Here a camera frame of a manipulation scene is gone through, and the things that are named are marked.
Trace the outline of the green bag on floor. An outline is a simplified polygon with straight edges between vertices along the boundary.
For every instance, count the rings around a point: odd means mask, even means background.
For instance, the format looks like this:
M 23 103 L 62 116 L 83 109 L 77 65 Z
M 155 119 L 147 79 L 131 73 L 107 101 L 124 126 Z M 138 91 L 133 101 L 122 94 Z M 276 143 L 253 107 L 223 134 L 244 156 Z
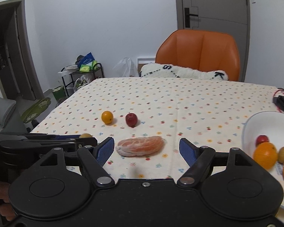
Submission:
M 52 94 L 54 95 L 54 98 L 56 101 L 59 101 L 65 98 L 66 92 L 65 92 L 64 86 L 59 86 L 59 87 L 52 89 Z

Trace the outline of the grey door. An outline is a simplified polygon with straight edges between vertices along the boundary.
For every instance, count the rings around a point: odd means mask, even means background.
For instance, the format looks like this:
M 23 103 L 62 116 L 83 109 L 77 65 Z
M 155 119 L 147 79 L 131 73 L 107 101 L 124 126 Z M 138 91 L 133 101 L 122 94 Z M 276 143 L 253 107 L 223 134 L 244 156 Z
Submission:
M 184 25 L 184 8 L 198 17 L 190 18 L 190 28 Z M 240 76 L 245 79 L 250 44 L 249 0 L 176 0 L 177 26 L 230 34 L 236 41 L 240 55 Z

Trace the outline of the large orange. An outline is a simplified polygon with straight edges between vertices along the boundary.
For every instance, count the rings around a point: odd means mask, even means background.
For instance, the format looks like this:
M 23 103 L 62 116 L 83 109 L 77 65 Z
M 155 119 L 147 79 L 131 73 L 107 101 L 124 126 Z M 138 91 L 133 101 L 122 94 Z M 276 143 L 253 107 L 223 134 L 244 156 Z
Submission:
M 253 160 L 265 170 L 270 170 L 277 162 L 277 159 L 277 149 L 271 142 L 263 142 L 259 144 L 253 153 Z

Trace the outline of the white fluffy cushion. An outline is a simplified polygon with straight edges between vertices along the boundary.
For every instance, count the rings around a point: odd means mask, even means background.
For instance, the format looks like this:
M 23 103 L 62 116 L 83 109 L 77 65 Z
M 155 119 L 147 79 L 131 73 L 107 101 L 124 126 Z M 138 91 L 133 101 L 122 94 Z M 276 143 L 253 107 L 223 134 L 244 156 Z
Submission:
M 140 77 L 171 77 L 201 80 L 229 80 L 227 73 L 222 70 L 203 72 L 191 68 L 158 63 L 149 63 L 143 65 L 139 75 Z

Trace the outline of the green floor mat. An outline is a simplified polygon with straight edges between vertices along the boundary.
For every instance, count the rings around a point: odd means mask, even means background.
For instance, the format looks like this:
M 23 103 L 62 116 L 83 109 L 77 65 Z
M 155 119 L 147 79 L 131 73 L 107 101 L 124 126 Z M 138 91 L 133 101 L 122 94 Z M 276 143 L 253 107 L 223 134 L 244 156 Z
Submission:
M 31 107 L 24 111 L 21 115 L 21 120 L 27 124 L 38 117 L 42 112 L 44 112 L 51 104 L 51 99 L 46 97 L 42 100 L 37 101 Z

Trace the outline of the dark doorway frame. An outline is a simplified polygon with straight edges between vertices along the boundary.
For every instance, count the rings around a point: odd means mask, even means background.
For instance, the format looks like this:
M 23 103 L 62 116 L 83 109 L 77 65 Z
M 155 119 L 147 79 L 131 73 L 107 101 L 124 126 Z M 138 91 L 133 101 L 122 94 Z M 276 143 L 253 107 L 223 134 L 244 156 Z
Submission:
M 31 55 L 25 0 L 0 2 L 0 91 L 12 100 L 44 98 Z

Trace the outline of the clear plastic bag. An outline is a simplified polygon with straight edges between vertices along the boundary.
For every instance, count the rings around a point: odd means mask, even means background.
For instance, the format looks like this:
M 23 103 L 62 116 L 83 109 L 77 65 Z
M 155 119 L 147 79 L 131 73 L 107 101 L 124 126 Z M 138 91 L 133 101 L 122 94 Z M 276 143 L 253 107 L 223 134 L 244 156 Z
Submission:
M 121 59 L 113 67 L 114 77 L 139 77 L 136 63 L 130 58 Z

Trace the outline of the peeled orange grapefruit segment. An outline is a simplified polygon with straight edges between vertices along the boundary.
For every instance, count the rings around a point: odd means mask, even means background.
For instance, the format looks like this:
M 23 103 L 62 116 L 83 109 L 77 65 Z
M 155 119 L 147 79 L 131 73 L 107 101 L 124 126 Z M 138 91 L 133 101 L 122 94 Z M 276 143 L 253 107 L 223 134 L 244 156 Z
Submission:
M 159 151 L 165 145 L 160 136 L 138 137 L 121 140 L 116 151 L 123 157 L 146 156 Z

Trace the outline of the white plate blue rim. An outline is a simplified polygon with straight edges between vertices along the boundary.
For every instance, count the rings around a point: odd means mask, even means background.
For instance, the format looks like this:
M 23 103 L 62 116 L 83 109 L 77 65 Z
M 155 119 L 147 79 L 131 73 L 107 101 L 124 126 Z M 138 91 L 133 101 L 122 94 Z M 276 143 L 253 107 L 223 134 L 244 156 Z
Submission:
M 266 111 L 250 117 L 243 127 L 242 148 L 284 191 L 284 114 Z

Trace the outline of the grey sofa cushion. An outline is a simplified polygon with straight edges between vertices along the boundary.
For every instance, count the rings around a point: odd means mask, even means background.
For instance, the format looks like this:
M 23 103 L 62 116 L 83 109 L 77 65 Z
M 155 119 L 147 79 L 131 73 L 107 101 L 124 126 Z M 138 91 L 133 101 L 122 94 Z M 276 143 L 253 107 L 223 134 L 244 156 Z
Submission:
M 0 97 L 0 126 L 4 128 L 16 108 L 16 101 Z

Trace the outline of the floral tablecloth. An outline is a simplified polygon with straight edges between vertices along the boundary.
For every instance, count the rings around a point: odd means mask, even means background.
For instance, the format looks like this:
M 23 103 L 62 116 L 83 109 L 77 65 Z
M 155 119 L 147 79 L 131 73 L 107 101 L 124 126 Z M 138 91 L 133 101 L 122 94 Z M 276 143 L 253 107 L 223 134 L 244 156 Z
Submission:
M 105 170 L 115 179 L 178 179 L 188 165 L 179 154 L 179 140 L 219 152 L 241 147 L 247 119 L 261 111 L 275 111 L 276 87 L 230 81 L 179 78 L 97 79 L 79 89 L 40 122 L 36 133 L 74 135 L 89 133 L 98 141 L 116 142 L 158 135 L 165 145 L 156 154 L 122 157 L 113 153 Z M 101 114 L 113 113 L 111 124 Z M 126 115 L 138 117 L 135 127 Z

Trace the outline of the small red apple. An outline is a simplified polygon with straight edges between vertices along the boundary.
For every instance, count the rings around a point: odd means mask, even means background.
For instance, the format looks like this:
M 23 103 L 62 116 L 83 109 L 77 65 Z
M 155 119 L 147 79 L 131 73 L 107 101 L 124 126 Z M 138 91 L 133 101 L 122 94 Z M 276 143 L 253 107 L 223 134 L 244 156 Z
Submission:
M 128 113 L 125 119 L 126 119 L 126 124 L 129 127 L 135 127 L 138 122 L 138 117 L 134 113 Z

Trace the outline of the brown longan fruit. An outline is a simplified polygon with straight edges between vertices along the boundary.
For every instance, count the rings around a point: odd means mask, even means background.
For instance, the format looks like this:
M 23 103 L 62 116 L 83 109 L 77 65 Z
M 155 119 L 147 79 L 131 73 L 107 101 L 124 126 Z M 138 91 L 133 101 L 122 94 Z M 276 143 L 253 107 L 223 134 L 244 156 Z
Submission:
M 279 153 L 278 153 L 278 162 L 279 162 L 279 163 L 284 163 L 284 147 L 282 147 L 282 148 L 279 150 Z
M 79 138 L 92 138 L 93 136 L 89 133 L 83 133 L 79 136 Z

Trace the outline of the small kumquat orange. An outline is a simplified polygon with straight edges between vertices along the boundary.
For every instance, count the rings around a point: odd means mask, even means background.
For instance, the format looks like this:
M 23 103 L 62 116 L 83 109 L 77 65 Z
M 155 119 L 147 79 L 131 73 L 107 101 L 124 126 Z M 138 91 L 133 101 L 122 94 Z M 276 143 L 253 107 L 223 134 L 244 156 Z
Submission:
M 113 113 L 110 111 L 104 111 L 101 114 L 101 120 L 104 124 L 111 124 L 114 120 Z

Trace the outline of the blue package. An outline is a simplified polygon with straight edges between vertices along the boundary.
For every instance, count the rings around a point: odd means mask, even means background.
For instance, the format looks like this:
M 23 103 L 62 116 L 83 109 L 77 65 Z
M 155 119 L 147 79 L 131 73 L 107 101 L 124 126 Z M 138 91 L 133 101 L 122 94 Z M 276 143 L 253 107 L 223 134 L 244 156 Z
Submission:
M 81 65 L 89 64 L 89 63 L 91 63 L 91 62 L 94 61 L 94 60 L 95 60 L 95 58 L 94 58 L 94 56 L 92 55 L 92 53 L 90 52 L 90 53 L 88 53 L 88 54 L 85 55 L 85 56 L 79 55 L 79 56 L 77 57 L 77 60 L 76 60 L 76 63 L 75 63 L 75 64 L 77 65 L 78 68 L 80 68 Z

